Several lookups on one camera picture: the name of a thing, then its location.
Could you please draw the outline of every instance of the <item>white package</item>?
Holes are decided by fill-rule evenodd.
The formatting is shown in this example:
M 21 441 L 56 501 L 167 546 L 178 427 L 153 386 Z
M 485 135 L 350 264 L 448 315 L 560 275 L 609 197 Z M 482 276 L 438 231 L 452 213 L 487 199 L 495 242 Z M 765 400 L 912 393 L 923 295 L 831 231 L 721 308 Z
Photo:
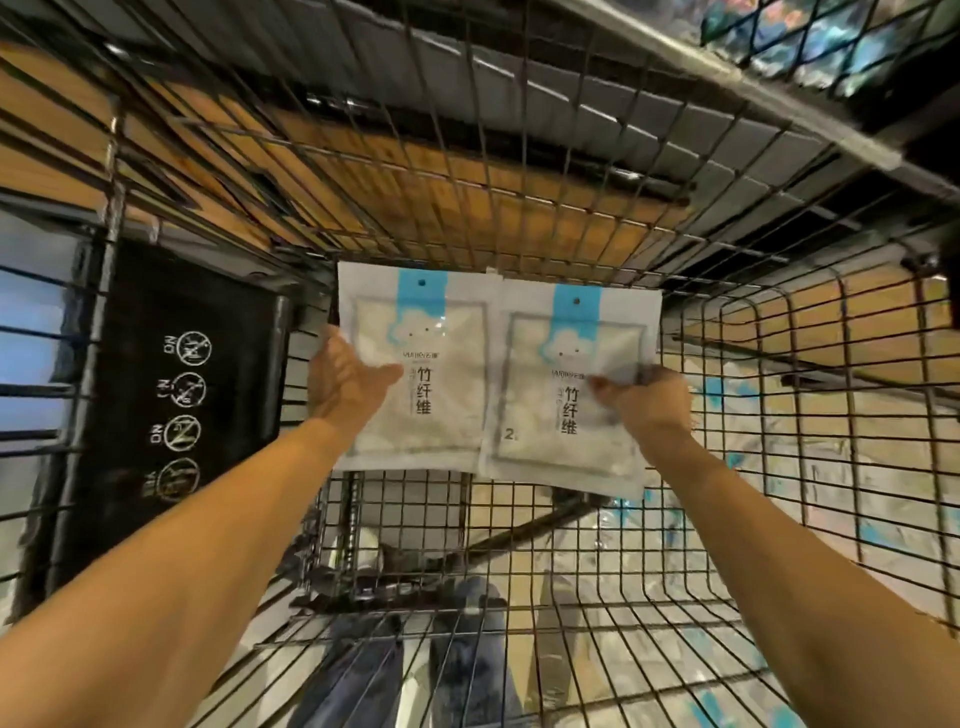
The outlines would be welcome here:
M 364 363 L 404 370 L 337 468 L 474 472 L 502 278 L 345 262 L 337 271 L 344 337 Z
M 657 355 L 660 291 L 504 280 L 480 474 L 636 497 L 645 463 L 589 375 L 622 383 Z

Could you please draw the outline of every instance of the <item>package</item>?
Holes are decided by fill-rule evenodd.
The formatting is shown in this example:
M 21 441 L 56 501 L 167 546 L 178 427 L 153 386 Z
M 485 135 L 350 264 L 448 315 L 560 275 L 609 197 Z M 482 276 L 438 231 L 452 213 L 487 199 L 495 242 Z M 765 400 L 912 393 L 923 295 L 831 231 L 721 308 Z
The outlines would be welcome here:
M 403 378 L 340 458 L 343 470 L 476 470 L 502 278 L 338 265 L 340 327 L 366 364 Z
M 882 83 L 903 54 L 943 45 L 960 3 L 921 0 L 624 0 L 657 31 L 757 74 L 840 97 Z
M 480 473 L 635 497 L 639 448 L 594 398 L 589 375 L 636 380 L 657 353 L 660 291 L 504 280 Z

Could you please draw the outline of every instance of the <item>leg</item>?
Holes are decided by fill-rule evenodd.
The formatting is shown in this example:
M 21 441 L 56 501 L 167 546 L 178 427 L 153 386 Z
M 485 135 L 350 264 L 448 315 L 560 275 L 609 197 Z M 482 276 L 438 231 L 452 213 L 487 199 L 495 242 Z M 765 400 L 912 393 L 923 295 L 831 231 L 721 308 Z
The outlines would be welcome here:
M 329 648 L 287 728 L 394 728 L 403 678 L 398 627 L 389 617 L 335 617 Z
M 496 588 L 471 576 L 455 591 L 468 608 L 434 618 L 430 643 L 430 677 L 435 686 L 433 728 L 519 724 L 520 701 L 507 666 L 502 611 L 485 612 L 481 596 L 496 598 Z

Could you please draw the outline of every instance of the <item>wire mesh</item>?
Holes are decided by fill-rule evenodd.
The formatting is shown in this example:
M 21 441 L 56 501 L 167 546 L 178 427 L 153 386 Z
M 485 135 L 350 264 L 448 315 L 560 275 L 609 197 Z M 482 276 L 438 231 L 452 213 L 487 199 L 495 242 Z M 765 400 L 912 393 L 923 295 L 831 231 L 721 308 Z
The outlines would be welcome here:
M 773 5 L 737 22 L 756 36 Z M 852 49 L 885 27 L 876 8 L 815 3 L 779 38 L 801 48 L 779 75 L 818 60 L 802 53 L 817 19 L 855 11 L 861 33 L 833 48 L 845 60 L 828 95 L 843 96 Z M 948 10 L 907 10 L 915 36 L 877 62 L 888 76 L 947 41 L 950 23 L 930 28 Z M 67 305 L 52 327 L 0 321 L 5 350 L 43 342 L 57 361 L 0 377 L 15 413 L 0 468 L 29 483 L 0 517 L 17 564 L 0 582 L 42 581 L 53 517 L 77 505 L 83 402 L 108 396 L 86 361 L 109 302 L 103 261 L 121 237 L 159 238 L 304 286 L 284 426 L 304 415 L 337 259 L 661 288 L 660 356 L 696 394 L 697 437 L 956 633 L 960 344 L 931 264 L 955 225 L 951 180 L 894 179 L 532 0 L 40 0 L 0 5 L 0 24 L 0 203 L 79 251 L 55 272 L 25 262 L 26 233 L 4 238 L 4 292 L 35 302 L 53 286 Z M 734 60 L 754 67 L 772 47 L 755 41 Z M 503 639 L 525 719 L 789 725 L 657 475 L 633 500 L 572 502 L 463 473 L 335 473 L 193 725 L 288 720 L 335 643 L 316 612 L 360 607 L 397 619 L 398 700 L 423 724 L 436 697 L 427 653 L 453 629 L 437 624 L 466 609 L 444 584 L 468 573 L 499 594 L 484 610 L 502 625 L 487 632 Z M 550 527 L 524 529 L 538 519 Z

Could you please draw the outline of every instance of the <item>plastic packaging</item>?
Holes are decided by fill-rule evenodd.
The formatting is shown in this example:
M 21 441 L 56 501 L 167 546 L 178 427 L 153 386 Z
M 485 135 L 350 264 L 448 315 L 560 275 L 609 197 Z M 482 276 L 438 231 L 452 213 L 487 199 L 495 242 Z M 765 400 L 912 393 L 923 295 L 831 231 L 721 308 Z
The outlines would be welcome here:
M 337 468 L 474 472 L 502 278 L 345 262 L 337 270 L 343 335 L 365 363 L 404 368 Z
M 504 280 L 500 316 L 480 474 L 635 497 L 645 464 L 587 377 L 632 382 L 654 360 L 660 291 Z

